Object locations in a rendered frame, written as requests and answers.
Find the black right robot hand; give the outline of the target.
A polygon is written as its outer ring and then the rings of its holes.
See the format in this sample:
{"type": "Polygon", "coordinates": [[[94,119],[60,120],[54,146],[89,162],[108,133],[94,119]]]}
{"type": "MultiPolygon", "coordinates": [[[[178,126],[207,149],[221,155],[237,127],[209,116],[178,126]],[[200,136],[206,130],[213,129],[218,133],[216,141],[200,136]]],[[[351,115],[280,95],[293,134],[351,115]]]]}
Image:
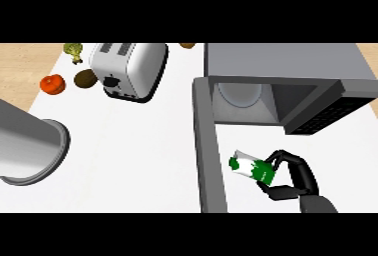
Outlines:
{"type": "Polygon", "coordinates": [[[281,185],[269,187],[262,181],[258,185],[269,198],[275,201],[297,199],[300,196],[318,195],[320,187],[317,178],[306,160],[286,150],[277,150],[265,160],[266,163],[275,163],[274,170],[283,162],[289,163],[293,186],[281,185]]]}

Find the green and white milk carton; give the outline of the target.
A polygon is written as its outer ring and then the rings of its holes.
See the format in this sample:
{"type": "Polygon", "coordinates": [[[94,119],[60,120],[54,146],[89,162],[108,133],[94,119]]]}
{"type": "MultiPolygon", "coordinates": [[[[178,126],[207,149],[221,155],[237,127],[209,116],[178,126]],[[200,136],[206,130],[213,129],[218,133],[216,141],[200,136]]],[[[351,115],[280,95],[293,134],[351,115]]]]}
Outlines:
{"type": "Polygon", "coordinates": [[[234,156],[230,158],[230,167],[237,174],[264,182],[266,185],[272,184],[275,178],[272,164],[240,150],[235,151],[234,156]]]}

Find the grey microwave door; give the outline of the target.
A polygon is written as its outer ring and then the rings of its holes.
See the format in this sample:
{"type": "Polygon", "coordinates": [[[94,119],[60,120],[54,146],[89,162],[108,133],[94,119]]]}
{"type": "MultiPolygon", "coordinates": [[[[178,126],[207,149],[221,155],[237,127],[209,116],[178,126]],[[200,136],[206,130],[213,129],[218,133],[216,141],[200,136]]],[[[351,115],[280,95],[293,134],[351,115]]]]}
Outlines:
{"type": "Polygon", "coordinates": [[[228,203],[212,106],[210,83],[206,77],[194,80],[193,105],[202,212],[227,213],[228,203]]]}

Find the grey microwave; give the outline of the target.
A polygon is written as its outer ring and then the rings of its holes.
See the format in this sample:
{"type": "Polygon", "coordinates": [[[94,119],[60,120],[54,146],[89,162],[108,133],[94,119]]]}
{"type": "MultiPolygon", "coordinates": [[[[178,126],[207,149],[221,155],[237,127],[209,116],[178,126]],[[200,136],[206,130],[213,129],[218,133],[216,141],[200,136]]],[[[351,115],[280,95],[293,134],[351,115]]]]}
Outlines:
{"type": "Polygon", "coordinates": [[[354,43],[209,43],[206,76],[219,124],[312,135],[378,99],[354,43]]]}

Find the white toaster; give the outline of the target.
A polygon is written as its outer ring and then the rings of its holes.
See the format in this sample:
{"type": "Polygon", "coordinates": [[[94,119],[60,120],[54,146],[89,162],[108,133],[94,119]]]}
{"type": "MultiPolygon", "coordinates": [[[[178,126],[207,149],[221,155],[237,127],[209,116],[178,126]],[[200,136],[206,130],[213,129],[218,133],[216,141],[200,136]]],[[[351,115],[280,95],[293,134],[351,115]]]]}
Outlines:
{"type": "Polygon", "coordinates": [[[166,43],[100,43],[89,64],[107,95],[148,102],[160,84],[168,58],[166,43]]]}

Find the brown kiwi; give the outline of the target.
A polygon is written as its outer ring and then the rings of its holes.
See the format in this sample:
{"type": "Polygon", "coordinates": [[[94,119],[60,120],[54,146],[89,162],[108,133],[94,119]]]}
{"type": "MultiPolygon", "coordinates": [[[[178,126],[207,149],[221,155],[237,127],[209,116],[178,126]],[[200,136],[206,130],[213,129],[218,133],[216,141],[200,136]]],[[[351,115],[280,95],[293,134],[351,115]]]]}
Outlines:
{"type": "Polygon", "coordinates": [[[92,69],[80,71],[75,77],[75,83],[80,88],[91,88],[98,82],[98,77],[92,69]]]}

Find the large grey metal pot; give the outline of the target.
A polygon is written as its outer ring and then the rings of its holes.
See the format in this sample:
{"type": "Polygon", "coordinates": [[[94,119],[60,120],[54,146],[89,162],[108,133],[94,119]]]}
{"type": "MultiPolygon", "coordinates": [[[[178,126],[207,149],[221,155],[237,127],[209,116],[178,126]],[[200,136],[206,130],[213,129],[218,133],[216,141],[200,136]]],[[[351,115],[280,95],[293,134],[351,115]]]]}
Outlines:
{"type": "Polygon", "coordinates": [[[15,186],[41,182],[58,169],[72,144],[70,130],[0,99],[0,180],[15,186]]]}

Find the red tomato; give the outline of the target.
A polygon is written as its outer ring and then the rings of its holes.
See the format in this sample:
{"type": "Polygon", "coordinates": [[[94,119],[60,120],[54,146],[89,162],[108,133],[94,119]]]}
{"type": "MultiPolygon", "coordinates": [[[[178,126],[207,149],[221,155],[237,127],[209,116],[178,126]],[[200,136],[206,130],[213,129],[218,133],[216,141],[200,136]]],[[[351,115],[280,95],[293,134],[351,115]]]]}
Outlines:
{"type": "Polygon", "coordinates": [[[41,89],[51,95],[60,94],[66,90],[66,80],[61,75],[46,76],[41,81],[41,89]]]}

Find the yellow-green pear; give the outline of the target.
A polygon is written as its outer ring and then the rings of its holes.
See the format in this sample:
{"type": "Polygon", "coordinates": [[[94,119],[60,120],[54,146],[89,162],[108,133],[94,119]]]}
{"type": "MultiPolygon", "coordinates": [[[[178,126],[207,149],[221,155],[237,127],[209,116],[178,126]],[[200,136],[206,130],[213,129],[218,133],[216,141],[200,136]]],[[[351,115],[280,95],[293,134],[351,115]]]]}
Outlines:
{"type": "Polygon", "coordinates": [[[83,51],[83,44],[82,43],[66,43],[64,44],[64,52],[73,56],[73,63],[79,64],[83,62],[80,54],[83,51]]]}

